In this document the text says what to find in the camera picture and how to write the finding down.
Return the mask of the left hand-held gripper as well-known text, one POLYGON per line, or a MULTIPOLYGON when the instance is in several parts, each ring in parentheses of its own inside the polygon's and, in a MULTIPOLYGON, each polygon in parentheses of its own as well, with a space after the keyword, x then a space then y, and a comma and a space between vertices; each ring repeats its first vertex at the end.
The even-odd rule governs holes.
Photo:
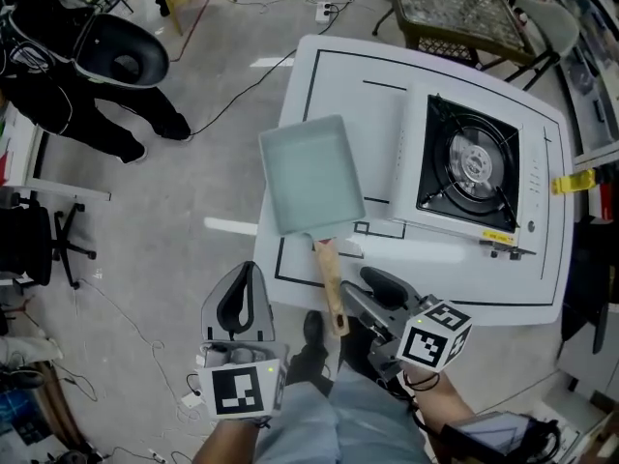
POLYGON ((208 415, 216 421, 255 420, 280 413, 289 347, 276 339, 264 276, 253 261, 228 272, 201 308, 204 341, 233 340, 246 332, 252 341, 209 341, 196 370, 208 415))

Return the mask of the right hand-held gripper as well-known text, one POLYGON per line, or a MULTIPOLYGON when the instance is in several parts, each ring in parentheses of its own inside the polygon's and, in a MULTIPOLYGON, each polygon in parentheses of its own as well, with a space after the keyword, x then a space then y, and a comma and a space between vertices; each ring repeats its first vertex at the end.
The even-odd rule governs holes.
POLYGON ((384 305, 405 305, 411 286, 374 267, 363 267, 360 276, 373 296, 348 280, 341 283, 340 295, 366 328, 381 329, 368 360, 383 380, 395 378, 402 363, 438 373, 459 356, 473 326, 468 314, 428 295, 389 316, 384 305))

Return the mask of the white portable gas stove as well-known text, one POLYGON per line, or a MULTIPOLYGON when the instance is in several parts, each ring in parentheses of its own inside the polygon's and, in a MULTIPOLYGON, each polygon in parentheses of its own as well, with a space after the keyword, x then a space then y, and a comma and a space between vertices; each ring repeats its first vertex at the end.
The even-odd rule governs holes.
POLYGON ((406 93, 390 217, 517 260, 540 251, 525 218, 518 128, 420 82, 406 93))

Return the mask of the rectangular pan with wooden handle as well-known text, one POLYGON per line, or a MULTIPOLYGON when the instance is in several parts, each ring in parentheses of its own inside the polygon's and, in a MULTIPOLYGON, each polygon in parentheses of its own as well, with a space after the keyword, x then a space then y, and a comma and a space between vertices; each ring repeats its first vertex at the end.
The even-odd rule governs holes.
POLYGON ((336 114, 267 130, 259 144, 276 228, 311 238, 332 331, 346 336, 336 238, 366 209, 344 121, 336 114))

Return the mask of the person's right forearm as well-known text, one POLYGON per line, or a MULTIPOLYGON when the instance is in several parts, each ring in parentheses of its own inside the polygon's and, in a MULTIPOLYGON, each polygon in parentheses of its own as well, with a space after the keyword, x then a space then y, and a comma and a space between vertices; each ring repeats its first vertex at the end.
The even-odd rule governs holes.
MULTIPOLYGON (((400 367, 414 380, 423 380, 432 373, 422 367, 401 362, 400 367)), ((474 413, 464 402, 449 377, 440 374, 438 385, 430 391, 413 391, 426 427, 440 434, 444 425, 470 419, 474 413)))

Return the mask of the person's left forearm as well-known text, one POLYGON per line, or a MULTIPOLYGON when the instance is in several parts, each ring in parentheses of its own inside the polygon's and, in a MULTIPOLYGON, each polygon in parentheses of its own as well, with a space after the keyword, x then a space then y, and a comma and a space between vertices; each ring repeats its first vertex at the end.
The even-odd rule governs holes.
POLYGON ((270 418, 220 420, 192 464, 252 464, 257 437, 270 418))

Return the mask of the person's black shoe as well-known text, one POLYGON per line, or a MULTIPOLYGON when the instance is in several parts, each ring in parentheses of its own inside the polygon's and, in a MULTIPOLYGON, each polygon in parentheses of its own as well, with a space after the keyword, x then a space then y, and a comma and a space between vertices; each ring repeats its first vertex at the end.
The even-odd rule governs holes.
POLYGON ((314 349, 324 348, 324 320, 317 310, 310 310, 304 320, 303 334, 306 345, 314 349))

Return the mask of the black wrist band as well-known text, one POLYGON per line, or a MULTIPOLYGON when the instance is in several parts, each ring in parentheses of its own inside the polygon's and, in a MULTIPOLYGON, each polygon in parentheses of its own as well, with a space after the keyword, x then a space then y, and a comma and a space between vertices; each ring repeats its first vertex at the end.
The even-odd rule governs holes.
POLYGON ((439 373, 432 373, 427 378, 418 381, 414 381, 405 371, 402 372, 402 376, 404 385, 413 392, 428 392, 434 389, 440 381, 439 373))

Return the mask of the person's legs in jeans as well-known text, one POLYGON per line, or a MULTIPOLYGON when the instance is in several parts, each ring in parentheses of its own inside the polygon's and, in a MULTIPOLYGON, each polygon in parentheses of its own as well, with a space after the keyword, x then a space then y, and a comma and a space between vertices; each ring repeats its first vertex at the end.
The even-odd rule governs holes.
POLYGON ((431 464, 408 405, 344 365, 328 395, 287 386, 255 464, 431 464))

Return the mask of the white desk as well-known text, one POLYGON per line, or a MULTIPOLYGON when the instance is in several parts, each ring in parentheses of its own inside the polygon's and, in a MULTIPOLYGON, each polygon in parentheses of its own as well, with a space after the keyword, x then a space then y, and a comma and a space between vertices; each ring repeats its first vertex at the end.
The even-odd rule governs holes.
POLYGON ((40 175, 49 135, 20 114, 10 103, 0 133, 0 188, 28 189, 71 199, 110 201, 111 193, 61 184, 40 175))

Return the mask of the black office chair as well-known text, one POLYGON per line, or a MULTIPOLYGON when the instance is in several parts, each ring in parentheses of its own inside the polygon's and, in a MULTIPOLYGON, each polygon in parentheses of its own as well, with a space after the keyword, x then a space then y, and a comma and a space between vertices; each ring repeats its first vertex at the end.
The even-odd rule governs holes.
POLYGON ((613 306, 619 306, 619 222, 595 223, 587 218, 575 225, 562 340, 570 340, 589 324, 594 327, 592 353, 599 354, 613 306))
POLYGON ((12 279, 19 296, 29 288, 47 286, 54 261, 62 263, 71 287, 79 287, 68 253, 73 251, 90 260, 97 258, 96 251, 77 246, 69 239, 75 215, 84 211, 82 203, 74 203, 67 214, 57 211, 51 215, 36 199, 17 192, 11 195, 8 208, 0 208, 0 273, 28 277, 23 282, 12 279))

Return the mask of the white table with black tape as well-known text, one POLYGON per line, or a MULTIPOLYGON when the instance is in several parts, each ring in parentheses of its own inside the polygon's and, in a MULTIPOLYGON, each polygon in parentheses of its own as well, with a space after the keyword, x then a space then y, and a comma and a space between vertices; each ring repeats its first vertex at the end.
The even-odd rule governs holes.
POLYGON ((344 38, 301 40, 284 98, 284 126, 342 117, 366 216, 336 238, 342 277, 360 283, 365 266, 409 282, 422 294, 453 302, 485 326, 556 320, 566 290, 574 202, 550 191, 571 171, 563 114, 509 83, 421 52, 344 38), (525 218, 535 222, 540 251, 508 252, 390 217, 400 125, 407 90, 427 83, 518 128, 525 218))

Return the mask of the glass top wicker table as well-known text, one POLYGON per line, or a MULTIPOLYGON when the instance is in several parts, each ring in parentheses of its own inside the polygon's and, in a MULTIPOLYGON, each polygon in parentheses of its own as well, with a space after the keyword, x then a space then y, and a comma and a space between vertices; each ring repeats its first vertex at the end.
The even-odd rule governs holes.
POLYGON ((479 67, 479 53, 528 65, 535 51, 507 0, 390 0, 405 47, 479 67))

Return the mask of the grey folding chair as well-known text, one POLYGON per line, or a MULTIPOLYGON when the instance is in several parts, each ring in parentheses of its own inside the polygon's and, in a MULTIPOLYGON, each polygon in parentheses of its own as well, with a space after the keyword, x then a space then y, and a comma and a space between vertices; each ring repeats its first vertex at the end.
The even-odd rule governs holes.
POLYGON ((523 87, 524 91, 528 91, 546 72, 571 53, 578 41, 579 27, 572 14, 555 2, 514 0, 514 6, 524 11, 533 21, 546 45, 545 51, 529 65, 520 67, 505 79, 506 82, 512 82, 526 72, 534 71, 533 78, 523 87))

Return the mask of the arm-strapped black device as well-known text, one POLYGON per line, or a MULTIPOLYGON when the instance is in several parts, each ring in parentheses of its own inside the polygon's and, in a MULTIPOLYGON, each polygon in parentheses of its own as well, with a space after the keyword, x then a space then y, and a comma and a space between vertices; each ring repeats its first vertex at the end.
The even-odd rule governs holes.
POLYGON ((447 423, 439 438, 458 456, 482 464, 547 464, 561 446, 557 420, 542 421, 513 412, 447 423))

